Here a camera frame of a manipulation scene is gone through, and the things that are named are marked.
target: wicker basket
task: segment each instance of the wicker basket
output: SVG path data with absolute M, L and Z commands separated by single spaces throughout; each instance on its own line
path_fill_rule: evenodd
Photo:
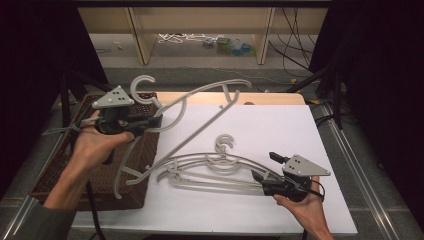
M 85 96 L 79 111 L 72 119 L 72 124 L 80 118 L 80 116 L 87 112 L 87 116 L 91 116 L 94 109 L 91 108 L 91 103 L 101 97 L 99 94 L 88 94 Z M 142 93 L 140 97 L 150 98 L 156 96 L 155 93 Z M 156 107 L 152 105 L 141 105 L 136 103 L 131 108 L 131 113 L 154 113 Z M 70 158 L 70 142 L 75 138 L 74 134 L 68 131 L 62 139 L 60 145 L 57 146 L 55 152 L 50 160 L 50 163 L 42 172 L 37 180 L 35 187 L 30 193 L 30 196 L 44 202 L 53 186 L 57 183 L 61 172 L 66 167 Z M 156 156 L 157 142 L 159 139 L 158 133 L 145 133 L 144 136 L 138 141 L 137 145 L 131 152 L 127 160 L 126 166 L 143 172 L 147 165 L 152 165 Z M 118 146 L 114 152 L 113 162 L 110 165 L 103 165 L 90 181 L 93 186 L 94 198 L 96 207 L 99 211 L 107 210 L 124 210 L 142 208 L 144 205 L 144 198 L 147 191 L 148 178 L 136 185 L 127 186 L 125 182 L 134 179 L 134 176 L 123 172 L 120 179 L 119 193 L 122 199 L 117 199 L 113 193 L 113 183 L 115 176 L 119 169 L 120 160 L 125 154 L 126 144 Z M 87 193 L 84 192 L 80 199 L 78 210 L 90 210 Z

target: clear plastic hanger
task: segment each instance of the clear plastic hanger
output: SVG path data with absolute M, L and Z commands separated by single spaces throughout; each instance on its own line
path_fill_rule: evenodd
M 184 113 L 185 113 L 185 110 L 186 110 L 186 107 L 187 107 L 187 98 L 189 98 L 190 96 L 193 96 L 194 94 L 196 94 L 198 92 L 203 92 L 205 90 L 215 88 L 215 87 L 222 87 L 222 90 L 224 92 L 224 95 L 225 95 L 225 98 L 226 98 L 228 104 L 226 106 L 222 106 L 221 110 L 217 114 L 215 114 L 211 119 L 209 119 L 199 129 L 194 131 L 184 141 L 182 141 L 180 144 L 178 144 L 174 149 L 169 151 L 164 157 L 162 157 L 160 160 L 158 160 L 156 163 L 154 163 L 153 166 L 149 167 L 144 173 L 140 173 L 140 172 L 138 172 L 134 169 L 131 169 L 131 168 L 125 166 L 126 161 L 129 157 L 132 149 L 134 148 L 136 143 L 139 141 L 140 137 L 137 137 L 136 139 L 134 139 L 134 141 L 131 142 L 130 145 L 128 146 L 127 152 L 126 152 L 126 154 L 124 155 L 124 158 L 121 161 L 121 165 L 120 165 L 119 170 L 118 170 L 116 177 L 115 177 L 114 194 L 115 194 L 115 197 L 118 198 L 118 199 L 122 198 L 122 196 L 119 194 L 119 179 L 122 175 L 122 172 L 127 172 L 127 173 L 136 177 L 136 179 L 126 181 L 127 185 L 135 185 L 135 184 L 140 183 L 146 177 L 148 177 L 154 170 L 156 170 L 158 167 L 160 167 L 164 163 L 166 163 L 172 155 L 174 155 L 177 151 L 179 151 L 182 147 L 184 147 L 188 142 L 190 142 L 193 138 L 195 138 L 198 134 L 200 134 L 205 128 L 207 128 L 210 124 L 212 124 L 215 120 L 217 120 L 221 115 L 223 115 L 228 109 L 230 109 L 237 102 L 240 92 L 238 90 L 236 90 L 234 92 L 234 97 L 231 98 L 227 85 L 233 85 L 233 84 L 240 84 L 241 85 L 241 84 L 243 84 L 243 85 L 246 85 L 250 88 L 252 87 L 252 84 L 249 81 L 243 80 L 243 79 L 233 79 L 233 80 L 221 81 L 221 82 L 208 84 L 208 85 L 199 87 L 197 89 L 194 89 L 194 90 L 182 95 L 181 97 L 177 98 L 176 100 L 172 101 L 171 103 L 169 103 L 167 105 L 162 105 L 156 97 L 152 97 L 152 98 L 149 98 L 149 99 L 142 99 L 138 96 L 137 86 L 143 81 L 155 82 L 155 79 L 151 76 L 148 76 L 148 75 L 142 75 L 142 76 L 135 78 L 132 81 L 131 87 L 130 87 L 131 95 L 132 95 L 132 97 L 135 101 L 137 101 L 141 104 L 154 104 L 158 108 L 158 110 L 155 113 L 155 116 L 160 116 L 166 110 L 168 110 L 169 108 L 171 108 L 172 106 L 174 106 L 178 103 L 182 104 L 180 113 L 178 114 L 176 119 L 171 124 L 169 124 L 166 127 L 146 129 L 146 132 L 163 132 L 163 131 L 167 131 L 167 130 L 171 129 L 172 127 L 174 127 L 175 125 L 177 125 L 178 122 L 184 116 Z

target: white surface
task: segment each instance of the white surface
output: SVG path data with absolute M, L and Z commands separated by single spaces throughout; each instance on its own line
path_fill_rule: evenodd
M 176 106 L 165 112 L 162 126 L 166 126 L 178 110 L 179 106 Z M 161 133 L 156 160 L 218 111 L 218 105 L 189 105 L 182 121 Z M 215 139 L 220 134 L 230 134 L 235 139 L 234 148 L 227 152 L 254 159 L 279 173 L 281 165 L 269 159 L 271 151 L 289 157 L 299 154 L 333 173 L 306 105 L 235 105 L 175 155 L 214 152 Z M 157 183 L 159 172 L 153 172 L 150 177 L 142 209 L 100 212 L 102 228 L 245 235 L 283 235 L 303 231 L 288 210 L 278 206 L 272 197 L 263 196 L 261 191 L 231 194 L 175 188 L 166 179 Z M 248 171 L 237 174 L 250 175 Z M 356 234 L 334 174 L 321 177 L 321 183 L 326 189 L 324 210 L 330 231 L 333 234 Z M 73 227 L 93 228 L 91 213 L 78 213 Z

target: hand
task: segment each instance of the hand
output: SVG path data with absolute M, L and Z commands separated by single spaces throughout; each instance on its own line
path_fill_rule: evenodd
M 98 116 L 96 111 L 91 117 Z M 94 122 L 82 126 L 77 141 L 75 142 L 72 158 L 69 165 L 72 165 L 74 171 L 91 175 L 101 166 L 111 154 L 112 150 L 118 145 L 130 142 L 134 136 L 130 132 L 123 132 L 116 135 L 105 135 L 99 133 L 93 125 Z
M 319 184 L 317 182 L 319 182 L 319 177 L 312 177 L 311 190 L 319 192 Z M 320 197 L 309 193 L 303 201 L 293 202 L 284 196 L 276 194 L 274 199 L 278 205 L 287 208 L 300 225 L 316 239 L 333 239 L 327 226 Z
M 93 172 L 114 148 L 134 139 L 129 132 L 117 135 L 101 134 L 90 124 L 93 125 L 89 123 L 89 126 L 83 127 L 79 133 L 72 157 L 44 202 L 44 207 L 62 211 L 75 210 Z

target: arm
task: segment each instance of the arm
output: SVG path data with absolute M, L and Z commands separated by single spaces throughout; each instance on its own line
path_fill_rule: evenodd
M 133 138 L 129 132 L 104 135 L 94 127 L 83 128 L 75 143 L 69 164 L 45 201 L 44 207 L 62 211 L 76 209 L 92 173 L 101 166 L 114 148 Z
M 319 192 L 319 177 L 312 177 L 311 189 Z M 324 209 L 322 207 L 321 198 L 308 194 L 308 196 L 301 202 L 292 202 L 284 196 L 274 195 L 277 204 L 287 208 L 297 219 L 297 221 L 310 233 L 314 238 L 320 240 L 334 239 L 327 226 L 325 219 Z
M 34 206 L 11 239 L 66 239 L 79 199 L 90 176 L 114 148 L 133 138 L 128 132 L 103 135 L 92 126 L 83 128 L 71 159 L 44 206 Z

